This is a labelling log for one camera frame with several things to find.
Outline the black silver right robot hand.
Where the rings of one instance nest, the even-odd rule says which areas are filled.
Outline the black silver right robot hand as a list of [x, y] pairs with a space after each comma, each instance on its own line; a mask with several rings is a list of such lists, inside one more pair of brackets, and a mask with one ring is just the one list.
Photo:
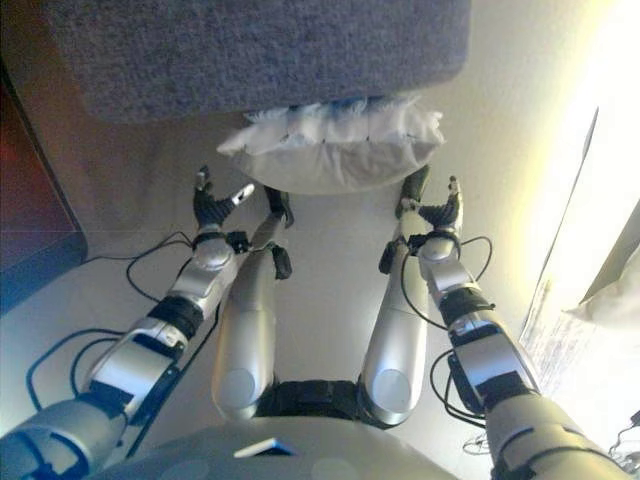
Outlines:
[[423, 205], [415, 199], [402, 197], [401, 212], [413, 212], [430, 224], [434, 230], [447, 230], [459, 234], [463, 223], [463, 196], [460, 182], [450, 176], [448, 197], [444, 204]]

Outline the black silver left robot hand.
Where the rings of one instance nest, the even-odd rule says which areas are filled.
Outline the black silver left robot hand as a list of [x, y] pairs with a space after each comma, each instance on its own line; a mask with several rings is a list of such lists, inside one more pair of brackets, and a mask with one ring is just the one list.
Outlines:
[[220, 228], [231, 213], [243, 204], [255, 191], [255, 185], [248, 183], [236, 193], [216, 199], [212, 193], [210, 171], [202, 166], [196, 173], [193, 195], [193, 212], [198, 229]]

